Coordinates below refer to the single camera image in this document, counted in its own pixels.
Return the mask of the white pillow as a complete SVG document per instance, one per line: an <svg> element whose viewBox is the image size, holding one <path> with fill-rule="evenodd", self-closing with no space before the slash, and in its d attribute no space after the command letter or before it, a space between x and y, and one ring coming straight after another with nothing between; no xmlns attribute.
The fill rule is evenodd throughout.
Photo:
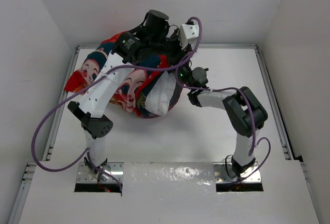
<svg viewBox="0 0 330 224"><path fill-rule="evenodd" d="M164 72L152 87L145 100L145 109L158 116L167 114L170 100L176 87L176 78L173 74Z"/></svg>

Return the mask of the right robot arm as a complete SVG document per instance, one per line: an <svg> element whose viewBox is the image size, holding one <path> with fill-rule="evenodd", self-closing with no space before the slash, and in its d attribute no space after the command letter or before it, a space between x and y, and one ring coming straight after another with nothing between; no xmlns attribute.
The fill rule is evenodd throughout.
<svg viewBox="0 0 330 224"><path fill-rule="evenodd" d="M185 64L175 74L177 81L190 90L188 99L192 105L226 111L237 134L232 170L240 177L255 162L257 131L263 128L268 113L248 87L235 88L233 93L208 88L207 71L201 67L192 70Z"/></svg>

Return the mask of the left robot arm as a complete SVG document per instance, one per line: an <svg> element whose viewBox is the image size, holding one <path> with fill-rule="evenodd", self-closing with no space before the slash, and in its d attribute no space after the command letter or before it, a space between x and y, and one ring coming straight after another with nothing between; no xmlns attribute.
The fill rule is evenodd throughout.
<svg viewBox="0 0 330 224"><path fill-rule="evenodd" d="M113 127L105 115L108 103L141 117L165 115L179 91L179 70L189 65L199 37L200 27L192 19L171 33L168 16L150 10L138 26L88 55L82 68L88 84L68 109L85 133L85 163L93 174L103 174L107 164L105 143Z"/></svg>

